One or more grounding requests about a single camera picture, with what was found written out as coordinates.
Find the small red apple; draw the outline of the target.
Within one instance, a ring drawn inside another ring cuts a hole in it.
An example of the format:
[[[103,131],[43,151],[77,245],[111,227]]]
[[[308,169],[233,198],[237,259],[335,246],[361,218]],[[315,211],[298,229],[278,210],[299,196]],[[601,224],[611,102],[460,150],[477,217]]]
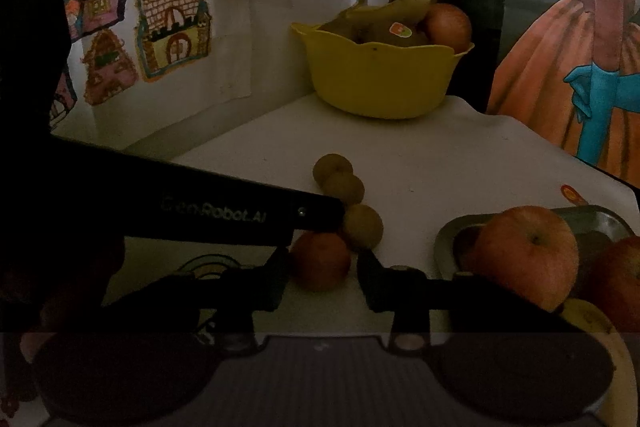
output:
[[[333,291],[346,280],[352,254],[335,233],[305,232],[291,248],[293,281],[304,291]]]

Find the brown kiwi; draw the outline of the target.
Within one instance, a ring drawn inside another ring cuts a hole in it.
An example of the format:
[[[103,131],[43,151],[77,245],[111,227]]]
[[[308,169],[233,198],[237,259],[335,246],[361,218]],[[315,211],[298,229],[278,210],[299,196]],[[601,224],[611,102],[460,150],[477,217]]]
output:
[[[384,234],[382,218],[367,205],[352,205],[345,213],[344,234],[352,243],[375,248]]]
[[[357,205],[363,201],[364,185],[353,173],[334,172],[322,184],[322,192],[346,205]]]
[[[334,173],[339,172],[353,173],[354,167],[346,157],[335,153],[323,155],[312,168],[312,176],[319,186],[325,184],[326,180]]]

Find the metal tray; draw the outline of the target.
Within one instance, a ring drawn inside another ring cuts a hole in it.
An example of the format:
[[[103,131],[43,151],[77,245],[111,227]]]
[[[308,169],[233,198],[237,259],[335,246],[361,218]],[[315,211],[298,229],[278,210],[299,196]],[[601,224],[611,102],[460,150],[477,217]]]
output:
[[[633,235],[623,218],[601,206],[520,206],[448,222],[437,233],[434,257],[445,280],[459,272],[487,275],[551,311],[591,258]]]

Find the large red apple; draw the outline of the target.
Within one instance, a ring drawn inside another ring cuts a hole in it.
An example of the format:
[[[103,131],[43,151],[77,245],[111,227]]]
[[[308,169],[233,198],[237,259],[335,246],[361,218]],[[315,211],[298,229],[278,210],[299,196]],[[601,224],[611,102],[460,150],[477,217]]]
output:
[[[557,213],[539,206],[504,210],[480,229],[460,269],[493,277],[546,311],[570,295],[579,268],[575,235]]]

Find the yellow plastic fruit bowl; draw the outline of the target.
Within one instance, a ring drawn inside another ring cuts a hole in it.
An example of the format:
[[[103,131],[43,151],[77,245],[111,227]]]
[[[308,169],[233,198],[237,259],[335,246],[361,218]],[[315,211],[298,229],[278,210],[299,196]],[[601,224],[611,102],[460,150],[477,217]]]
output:
[[[314,91],[322,101],[357,116],[399,120],[421,117],[444,101],[464,53],[450,46],[356,43],[292,23],[306,49]]]

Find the dark fruit with sticker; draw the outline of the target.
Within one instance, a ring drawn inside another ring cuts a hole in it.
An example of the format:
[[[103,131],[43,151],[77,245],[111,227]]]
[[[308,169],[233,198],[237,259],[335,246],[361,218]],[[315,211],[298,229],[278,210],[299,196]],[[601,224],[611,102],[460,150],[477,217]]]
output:
[[[389,46],[411,48],[412,46],[427,46],[430,39],[423,31],[412,26],[396,22],[396,20],[381,20],[360,29],[357,42],[378,42]]]

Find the yellow banana on tray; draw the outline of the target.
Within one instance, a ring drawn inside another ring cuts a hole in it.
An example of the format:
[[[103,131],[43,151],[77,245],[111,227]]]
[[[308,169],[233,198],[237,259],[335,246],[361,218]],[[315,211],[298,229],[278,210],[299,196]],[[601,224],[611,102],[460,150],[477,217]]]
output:
[[[586,300],[567,299],[562,317],[581,329],[598,347],[590,367],[600,373],[604,396],[596,416],[605,426],[637,426],[639,422],[638,376],[629,348],[611,320]]]

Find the yellow banana in bowl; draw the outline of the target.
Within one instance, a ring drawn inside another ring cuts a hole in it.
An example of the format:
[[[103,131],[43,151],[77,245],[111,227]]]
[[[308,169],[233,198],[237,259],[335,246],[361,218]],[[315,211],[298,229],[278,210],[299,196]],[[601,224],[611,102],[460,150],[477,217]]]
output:
[[[414,26],[424,19],[432,0],[394,0],[383,5],[370,5],[369,0],[356,0],[318,30],[339,35],[356,43],[366,42],[375,28],[393,23]]]

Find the orange fruit in bowl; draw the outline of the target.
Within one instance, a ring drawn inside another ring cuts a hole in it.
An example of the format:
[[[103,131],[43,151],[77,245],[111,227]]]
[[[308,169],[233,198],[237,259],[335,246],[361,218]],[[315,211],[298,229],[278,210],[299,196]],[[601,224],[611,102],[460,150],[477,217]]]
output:
[[[472,27],[469,17],[456,6],[433,4],[428,10],[425,28],[431,43],[449,46],[455,54],[466,52],[471,44]]]

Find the painting of orange skirt woman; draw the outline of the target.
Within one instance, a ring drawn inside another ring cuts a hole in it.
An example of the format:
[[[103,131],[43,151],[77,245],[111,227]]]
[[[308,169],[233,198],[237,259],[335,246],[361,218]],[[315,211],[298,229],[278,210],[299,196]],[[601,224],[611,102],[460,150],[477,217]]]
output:
[[[488,113],[639,183],[639,0],[559,0],[498,66]]]

